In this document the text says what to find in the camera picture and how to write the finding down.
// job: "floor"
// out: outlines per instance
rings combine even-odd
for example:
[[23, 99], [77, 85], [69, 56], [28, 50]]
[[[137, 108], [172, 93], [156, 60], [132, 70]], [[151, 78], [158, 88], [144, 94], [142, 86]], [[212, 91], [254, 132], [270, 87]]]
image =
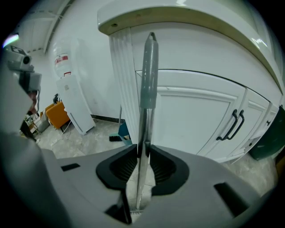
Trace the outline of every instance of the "floor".
[[[57, 158], [90, 155], [124, 146], [123, 142], [109, 141], [109, 134], [118, 131], [117, 123], [102, 120], [94, 121], [96, 127], [83, 136], [80, 135], [71, 124], [69, 126], [70, 131], [67, 129], [63, 134], [63, 137], [70, 136], [67, 139], [59, 141], [58, 139], [61, 138], [61, 130], [56, 130], [53, 126], [49, 126], [40, 135], [41, 140], [39, 146], [52, 150]], [[271, 157], [256, 161], [249, 154], [246, 154], [235, 163], [229, 161], [222, 165], [250, 184], [260, 195], [264, 195], [277, 184], [277, 172], [274, 160]], [[135, 210], [136, 179], [137, 168], [130, 177], [126, 190], [131, 211]], [[149, 167], [143, 190], [141, 208], [144, 208], [151, 200], [151, 188], [153, 186], [155, 186], [154, 174]]]

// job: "wire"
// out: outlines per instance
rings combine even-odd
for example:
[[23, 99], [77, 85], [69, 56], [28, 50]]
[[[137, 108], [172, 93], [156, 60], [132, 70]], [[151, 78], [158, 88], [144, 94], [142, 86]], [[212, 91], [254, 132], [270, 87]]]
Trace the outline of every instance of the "wire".
[[66, 128], [66, 129], [63, 131], [63, 133], [61, 134], [61, 138], [60, 138], [60, 139], [57, 139], [56, 142], [55, 142], [54, 144], [52, 144], [52, 148], [53, 148], [53, 146], [54, 146], [59, 140], [68, 139], [68, 137], [71, 135], [71, 130], [70, 130], [70, 128], [69, 128], [69, 135], [68, 135], [67, 137], [65, 137], [65, 138], [62, 137], [62, 135], [63, 135], [63, 134], [65, 133], [65, 131], [67, 130], [67, 128]]

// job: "metal rod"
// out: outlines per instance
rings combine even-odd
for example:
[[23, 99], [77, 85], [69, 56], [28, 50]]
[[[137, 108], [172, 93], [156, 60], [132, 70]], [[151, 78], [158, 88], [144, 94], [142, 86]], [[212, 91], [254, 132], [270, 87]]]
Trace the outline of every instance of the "metal rod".
[[146, 181], [152, 137], [158, 80], [158, 43], [154, 33], [148, 36], [143, 55], [142, 87], [138, 133], [138, 186], [136, 208], [139, 209]]

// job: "ceiling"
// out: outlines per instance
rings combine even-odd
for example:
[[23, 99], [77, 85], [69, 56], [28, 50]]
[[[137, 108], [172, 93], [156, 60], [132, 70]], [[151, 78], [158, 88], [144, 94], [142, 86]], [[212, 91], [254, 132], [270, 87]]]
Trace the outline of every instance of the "ceiling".
[[17, 25], [19, 39], [13, 45], [29, 54], [45, 53], [56, 26], [74, 0], [40, 0]]

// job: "white door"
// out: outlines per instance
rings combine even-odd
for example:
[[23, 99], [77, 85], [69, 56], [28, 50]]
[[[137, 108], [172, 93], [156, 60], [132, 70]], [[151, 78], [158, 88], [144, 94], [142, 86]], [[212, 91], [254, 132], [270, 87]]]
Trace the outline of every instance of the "white door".
[[204, 73], [159, 70], [157, 91], [153, 144], [197, 154], [216, 131], [231, 124], [245, 88]]
[[269, 101], [247, 88], [242, 105], [237, 112], [238, 122], [235, 128], [224, 141], [212, 138], [209, 142], [212, 148], [206, 157], [222, 162], [228, 160], [231, 154], [236, 155], [260, 125], [268, 106]]

